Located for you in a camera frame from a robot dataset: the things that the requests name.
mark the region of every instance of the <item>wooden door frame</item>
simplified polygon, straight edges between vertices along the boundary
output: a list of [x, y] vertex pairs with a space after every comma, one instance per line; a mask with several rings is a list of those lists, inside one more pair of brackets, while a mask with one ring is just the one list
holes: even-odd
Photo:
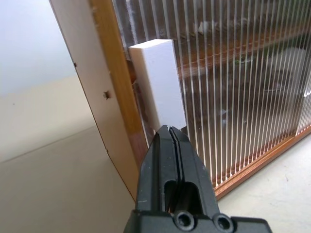
[[147, 146], [112, 2], [50, 3], [107, 153], [135, 198]]

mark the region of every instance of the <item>floor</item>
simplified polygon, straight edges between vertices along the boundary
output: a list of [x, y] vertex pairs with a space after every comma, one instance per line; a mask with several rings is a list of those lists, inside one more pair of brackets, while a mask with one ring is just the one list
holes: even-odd
[[[311, 135], [219, 201], [273, 232], [311, 232]], [[134, 201], [95, 127], [0, 163], [1, 233], [121, 233]]]

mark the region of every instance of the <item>wooden frame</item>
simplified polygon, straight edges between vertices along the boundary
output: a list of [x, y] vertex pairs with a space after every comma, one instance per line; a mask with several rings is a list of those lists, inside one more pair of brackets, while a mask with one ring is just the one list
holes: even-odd
[[[135, 73], [124, 56], [112, 2], [50, 1], [108, 155], [135, 198], [138, 166], [147, 147], [132, 90]], [[309, 133], [311, 128], [289, 137], [235, 173], [215, 188], [217, 199]]]

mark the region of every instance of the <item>small hole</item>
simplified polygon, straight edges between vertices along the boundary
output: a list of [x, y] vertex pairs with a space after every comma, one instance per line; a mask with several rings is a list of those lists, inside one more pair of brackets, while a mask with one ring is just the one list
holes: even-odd
[[224, 230], [228, 230], [230, 228], [230, 222], [224, 217], [220, 217], [218, 219], [218, 225]]
[[181, 226], [187, 227], [191, 224], [191, 219], [187, 215], [181, 214], [180, 216], [178, 216], [178, 223]]

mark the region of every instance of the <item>white foam block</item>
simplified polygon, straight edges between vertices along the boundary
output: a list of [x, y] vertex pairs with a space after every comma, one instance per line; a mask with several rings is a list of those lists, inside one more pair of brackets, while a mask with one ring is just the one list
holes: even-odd
[[151, 127], [185, 127], [173, 41], [151, 40], [129, 50]]

